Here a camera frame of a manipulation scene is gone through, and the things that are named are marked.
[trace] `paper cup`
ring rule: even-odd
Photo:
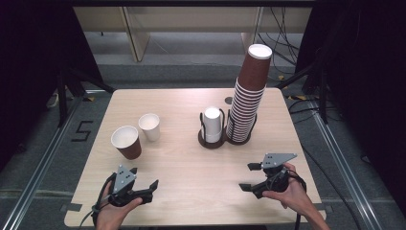
[[[158,115],[148,113],[143,115],[138,121],[138,126],[143,130],[148,141],[154,142],[161,136],[160,120]]]
[[[142,149],[138,130],[134,126],[122,126],[111,135],[111,144],[128,160],[141,155]]]

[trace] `wrist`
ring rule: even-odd
[[[304,217],[310,223],[312,229],[315,230],[328,230],[329,227],[326,224],[325,219],[320,214],[320,212],[312,205],[310,209],[304,212]]]

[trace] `white cup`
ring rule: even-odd
[[[144,135],[148,141],[154,142],[161,136],[159,128],[159,117],[156,114],[148,113],[143,115],[138,121],[138,126],[143,130]]]
[[[220,140],[222,132],[220,114],[220,109],[214,106],[210,106],[204,111],[203,124],[205,127],[206,142],[215,143]]]

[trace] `metal rail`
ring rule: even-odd
[[[309,102],[310,108],[318,107],[316,102]],[[363,218],[365,224],[367,225],[368,229],[382,229],[382,226],[377,219],[376,213],[371,206],[370,202],[368,201],[367,197],[365,196],[364,192],[362,191],[361,186],[359,185],[355,175],[348,164],[346,157],[344,156],[343,152],[341,152],[340,147],[338,146],[334,135],[332,134],[331,130],[329,129],[328,125],[324,123],[323,119],[320,117],[319,114],[314,115],[314,119],[316,120],[316,124],[319,127],[320,131],[322,132],[323,137],[328,145],[328,148],[331,152],[331,155],[334,158],[334,161],[340,170],[341,175],[344,178],[344,181],[349,188],[350,194],[356,204],[361,217]]]
[[[30,181],[28,182],[27,186],[25,187],[24,191],[22,192],[20,198],[18,198],[17,203],[15,204],[14,208],[12,209],[5,225],[3,226],[3,230],[13,230],[17,229],[20,225],[22,219],[24,218],[25,214],[27,213],[28,208],[30,207],[31,202],[33,201],[34,195],[36,190],[39,187],[42,179],[44,178],[45,173],[48,171],[49,166],[51,165],[54,156],[60,143],[63,140],[64,134],[69,127],[72,118],[74,117],[77,108],[80,105],[82,98],[74,98],[73,104],[68,113],[68,117],[65,123],[58,127],[56,133],[46,149],[44,155],[42,156],[40,162],[38,163]]]

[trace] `metal bracket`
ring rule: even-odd
[[[120,165],[117,169],[116,181],[114,183],[113,194],[117,194],[121,189],[137,178],[137,175]]]
[[[275,168],[296,156],[296,153],[266,153],[260,166],[263,169]]]

